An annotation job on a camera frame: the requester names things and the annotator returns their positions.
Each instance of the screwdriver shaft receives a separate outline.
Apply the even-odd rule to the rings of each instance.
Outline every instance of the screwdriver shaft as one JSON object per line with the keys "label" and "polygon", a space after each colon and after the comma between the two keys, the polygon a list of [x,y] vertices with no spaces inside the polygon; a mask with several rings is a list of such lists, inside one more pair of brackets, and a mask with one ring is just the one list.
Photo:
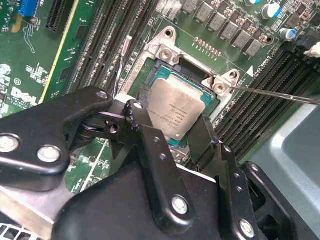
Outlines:
{"label": "screwdriver shaft", "polygon": [[231,88],[234,90],[249,92],[253,94],[260,94],[260,95],[265,95],[269,97],[281,98],[281,99],[302,103],[302,104],[320,105],[320,100],[315,100],[315,99],[301,97],[301,96],[293,96],[293,95],[280,93],[280,92],[265,91],[265,90],[242,87],[242,86],[232,86]]}

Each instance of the green circuit board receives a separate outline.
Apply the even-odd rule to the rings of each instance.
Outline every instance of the green circuit board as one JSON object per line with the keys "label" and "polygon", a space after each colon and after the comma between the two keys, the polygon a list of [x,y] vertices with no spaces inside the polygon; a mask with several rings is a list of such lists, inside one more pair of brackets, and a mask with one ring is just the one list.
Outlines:
{"label": "green circuit board", "polygon": [[[4,96],[0,102],[1,117],[51,101],[77,89],[78,82],[71,81],[70,77],[84,47],[86,35],[95,24],[93,19],[98,13],[97,8],[102,6],[101,11],[107,11],[111,2],[114,1],[75,0],[67,21],[63,23],[64,31],[59,34],[46,28],[52,1],[39,0],[34,16],[22,17],[18,13],[20,1],[0,0],[0,70],[10,67],[9,74],[0,74],[0,92]],[[129,62],[121,75],[122,85],[126,84],[145,44],[168,26],[176,31],[176,47],[219,75],[237,69],[240,72],[238,85],[244,86],[253,81],[283,44],[284,40],[279,38],[279,30],[288,28],[288,23],[291,26],[295,24],[297,36],[303,36],[309,30],[319,31],[318,25],[310,24],[310,20],[319,12],[318,0],[262,0],[252,6],[246,6],[242,0],[199,0],[191,1],[195,3],[192,10],[186,10],[186,2],[190,1],[158,1],[157,8],[142,34],[140,44],[136,45],[132,55],[129,56]],[[217,7],[221,2],[228,5],[222,13]],[[262,6],[275,2],[281,5],[282,11],[279,16],[268,20],[262,19],[260,13]],[[211,10],[206,19],[202,18],[204,12],[201,13],[204,5],[209,6]],[[294,23],[293,16],[301,5],[306,9],[300,15],[298,23]],[[217,13],[224,15],[226,20],[234,13],[240,13],[241,17],[236,22],[238,30],[242,29],[241,24],[250,21],[251,27],[244,31],[256,41],[258,50],[255,52],[237,48],[231,40],[226,39],[227,36],[223,39],[223,33],[218,34],[210,29],[209,24]],[[120,20],[120,17],[115,18],[112,26],[115,28]],[[130,88],[130,95],[136,95],[139,85],[146,81],[154,67],[155,61],[147,59]],[[95,85],[106,89],[107,83],[112,79],[107,76],[102,80]],[[210,111],[205,114],[210,115],[218,104],[219,101],[214,100],[210,105]],[[272,128],[270,135],[297,107],[298,105],[294,105],[291,110],[283,114],[282,120]],[[65,177],[68,189],[73,193],[79,193],[107,177],[111,161],[109,142],[102,139],[97,139],[92,145],[77,150],[71,156],[71,165]]]}

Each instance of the blue connector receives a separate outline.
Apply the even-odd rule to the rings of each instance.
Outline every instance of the blue connector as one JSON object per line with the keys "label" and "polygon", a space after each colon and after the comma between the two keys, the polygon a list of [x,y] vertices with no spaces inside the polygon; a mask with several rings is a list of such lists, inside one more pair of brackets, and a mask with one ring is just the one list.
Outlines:
{"label": "blue connector", "polygon": [[18,11],[24,17],[33,17],[37,8],[38,0],[22,0],[22,5]]}

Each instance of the white connector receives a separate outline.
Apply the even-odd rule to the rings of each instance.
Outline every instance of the white connector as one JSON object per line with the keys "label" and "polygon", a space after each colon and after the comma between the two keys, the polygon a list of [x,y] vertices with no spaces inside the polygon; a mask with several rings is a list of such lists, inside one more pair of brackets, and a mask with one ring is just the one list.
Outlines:
{"label": "white connector", "polygon": [[310,58],[320,58],[320,42],[311,47],[309,51],[305,51],[304,55],[307,55]]}

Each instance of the gray plastic panel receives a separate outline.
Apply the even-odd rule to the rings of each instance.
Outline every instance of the gray plastic panel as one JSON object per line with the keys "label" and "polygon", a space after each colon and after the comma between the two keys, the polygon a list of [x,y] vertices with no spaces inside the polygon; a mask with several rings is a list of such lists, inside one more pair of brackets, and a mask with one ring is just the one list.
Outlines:
{"label": "gray plastic panel", "polygon": [[301,106],[251,161],[320,238],[320,107]]}

